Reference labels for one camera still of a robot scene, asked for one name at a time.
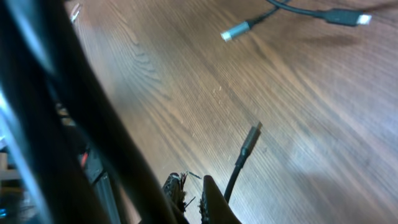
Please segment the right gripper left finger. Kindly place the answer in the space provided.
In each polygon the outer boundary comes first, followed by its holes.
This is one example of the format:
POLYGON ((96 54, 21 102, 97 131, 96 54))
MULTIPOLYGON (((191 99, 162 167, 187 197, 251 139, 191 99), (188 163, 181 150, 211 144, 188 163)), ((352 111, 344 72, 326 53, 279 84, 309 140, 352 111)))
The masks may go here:
POLYGON ((170 173, 167 177, 162 189, 164 194, 177 206, 177 208, 185 213, 187 203, 185 202, 186 191, 184 190, 187 174, 170 173))

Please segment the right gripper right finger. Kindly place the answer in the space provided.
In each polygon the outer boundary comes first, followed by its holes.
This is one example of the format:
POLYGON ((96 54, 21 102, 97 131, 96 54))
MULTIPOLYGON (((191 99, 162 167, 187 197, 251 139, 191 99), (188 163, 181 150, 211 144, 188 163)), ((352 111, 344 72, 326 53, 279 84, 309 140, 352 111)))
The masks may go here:
POLYGON ((199 209, 202 224, 241 224, 210 175, 203 177, 199 209))

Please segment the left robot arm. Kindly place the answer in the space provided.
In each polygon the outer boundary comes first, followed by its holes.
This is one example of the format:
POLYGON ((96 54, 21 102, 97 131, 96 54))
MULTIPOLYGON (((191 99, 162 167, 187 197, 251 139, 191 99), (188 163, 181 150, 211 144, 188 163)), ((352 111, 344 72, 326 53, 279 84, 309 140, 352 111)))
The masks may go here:
POLYGON ((144 223, 185 223, 97 81, 62 1, 1 2, 1 127, 43 223, 107 223, 55 91, 144 223))

